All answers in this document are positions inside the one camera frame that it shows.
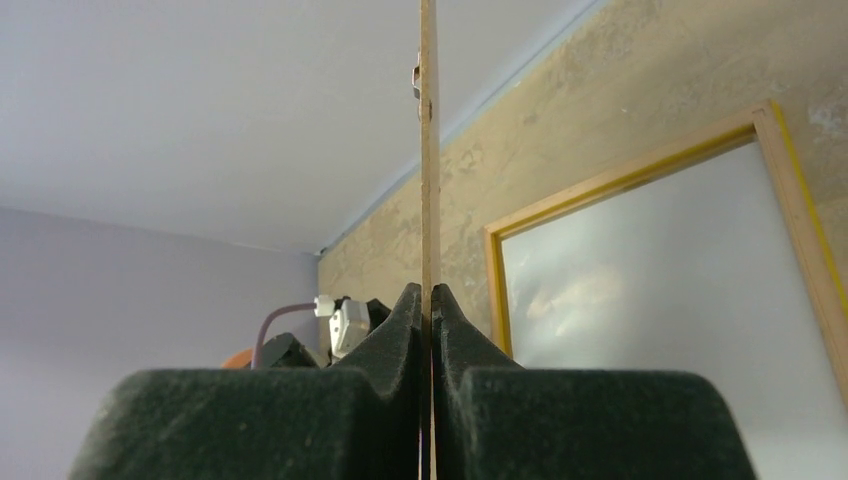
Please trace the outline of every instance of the wooden frame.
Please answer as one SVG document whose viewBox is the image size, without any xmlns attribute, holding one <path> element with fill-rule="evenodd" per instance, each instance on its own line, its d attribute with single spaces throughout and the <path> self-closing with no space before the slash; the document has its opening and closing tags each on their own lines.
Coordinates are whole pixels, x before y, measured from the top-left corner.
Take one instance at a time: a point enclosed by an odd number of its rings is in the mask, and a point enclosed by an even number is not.
<svg viewBox="0 0 848 480">
<path fill-rule="evenodd" d="M 762 147 L 827 353 L 848 406 L 848 299 L 788 130 L 774 102 L 746 108 L 487 225 L 484 243 L 494 342 L 512 356 L 501 251 L 504 239 L 752 140 L 758 140 Z"/>
</svg>

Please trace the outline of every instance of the white connector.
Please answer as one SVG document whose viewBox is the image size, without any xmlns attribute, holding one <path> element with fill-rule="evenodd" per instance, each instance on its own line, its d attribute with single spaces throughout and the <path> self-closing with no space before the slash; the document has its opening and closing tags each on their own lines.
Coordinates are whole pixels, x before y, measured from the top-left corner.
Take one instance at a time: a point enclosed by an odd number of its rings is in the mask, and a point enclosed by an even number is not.
<svg viewBox="0 0 848 480">
<path fill-rule="evenodd" d="M 330 344 L 334 358 L 344 358 L 368 336 L 371 320 L 363 302 L 345 300 L 330 317 Z"/>
<path fill-rule="evenodd" d="M 315 316 L 318 318 L 329 317 L 336 311 L 336 301 L 329 295 L 318 295 L 315 297 Z"/>
</svg>

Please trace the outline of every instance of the white plug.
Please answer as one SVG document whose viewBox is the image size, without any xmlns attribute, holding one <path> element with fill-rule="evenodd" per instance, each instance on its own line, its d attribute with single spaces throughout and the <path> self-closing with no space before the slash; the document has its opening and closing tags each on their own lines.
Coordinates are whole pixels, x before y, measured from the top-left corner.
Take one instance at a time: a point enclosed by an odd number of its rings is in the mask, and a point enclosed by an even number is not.
<svg viewBox="0 0 848 480">
<path fill-rule="evenodd" d="M 336 301 L 329 295 L 318 295 L 315 297 L 315 316 L 318 318 L 329 317 L 336 311 Z"/>
</svg>

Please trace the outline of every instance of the orange object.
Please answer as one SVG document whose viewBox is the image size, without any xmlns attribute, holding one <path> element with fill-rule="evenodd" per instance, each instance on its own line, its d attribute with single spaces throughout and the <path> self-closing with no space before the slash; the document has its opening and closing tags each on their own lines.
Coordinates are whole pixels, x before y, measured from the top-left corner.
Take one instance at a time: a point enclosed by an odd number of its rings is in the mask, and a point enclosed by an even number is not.
<svg viewBox="0 0 848 480">
<path fill-rule="evenodd" d="M 221 364 L 221 368 L 244 368 L 250 365 L 252 358 L 253 349 L 248 348 L 228 358 L 226 362 Z"/>
</svg>

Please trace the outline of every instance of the wooden stick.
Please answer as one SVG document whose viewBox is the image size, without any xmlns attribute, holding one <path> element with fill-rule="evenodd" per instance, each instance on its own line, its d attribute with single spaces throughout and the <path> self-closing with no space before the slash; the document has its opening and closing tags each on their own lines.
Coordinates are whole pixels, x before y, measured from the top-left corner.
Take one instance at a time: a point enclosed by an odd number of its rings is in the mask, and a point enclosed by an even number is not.
<svg viewBox="0 0 848 480">
<path fill-rule="evenodd" d="M 426 378 L 422 382 L 422 479 L 434 471 L 430 447 L 432 421 L 432 307 L 433 287 L 439 284 L 439 69 L 436 40 L 436 0 L 421 0 L 421 304 L 422 346 Z"/>
</svg>

